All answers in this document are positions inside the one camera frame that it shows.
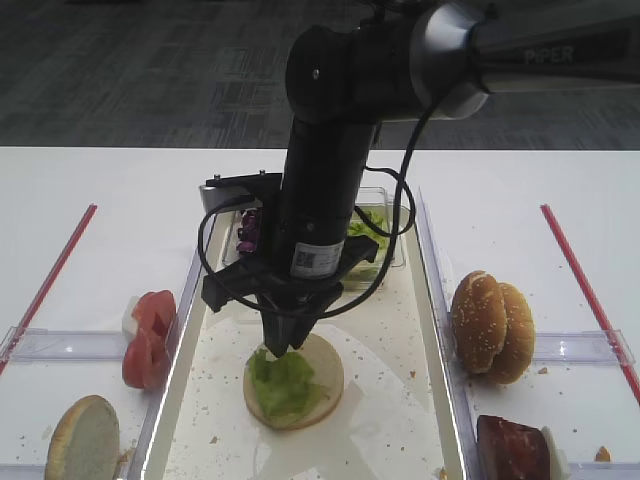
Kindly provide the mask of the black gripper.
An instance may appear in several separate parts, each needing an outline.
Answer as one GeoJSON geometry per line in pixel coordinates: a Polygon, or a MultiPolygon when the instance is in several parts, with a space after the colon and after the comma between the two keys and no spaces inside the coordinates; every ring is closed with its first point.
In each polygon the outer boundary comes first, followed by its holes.
{"type": "Polygon", "coordinates": [[[298,350],[319,319],[342,315],[376,292],[378,281],[374,280],[354,300],[329,308],[342,295],[344,276],[359,262],[374,261],[377,249],[378,244],[363,235],[346,238],[338,254],[331,246],[298,243],[284,275],[258,251],[215,271],[202,248],[205,277],[201,298],[215,313],[231,301],[261,313],[264,345],[280,358],[289,346],[298,350]]]}

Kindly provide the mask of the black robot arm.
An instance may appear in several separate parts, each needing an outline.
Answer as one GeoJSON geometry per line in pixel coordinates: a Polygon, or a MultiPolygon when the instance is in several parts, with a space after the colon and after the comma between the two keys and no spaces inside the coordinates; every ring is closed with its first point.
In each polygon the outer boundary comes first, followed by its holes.
{"type": "Polygon", "coordinates": [[[456,3],[382,12],[348,33],[314,26],[294,43],[285,86],[294,118],[284,169],[215,177],[208,216],[257,207],[255,249],[208,270],[202,297],[262,317],[266,348],[302,346],[340,315],[343,277],[377,243],[348,232],[378,127],[464,119],[500,92],[609,88],[639,80],[639,5],[585,1],[489,18],[456,3]]]}

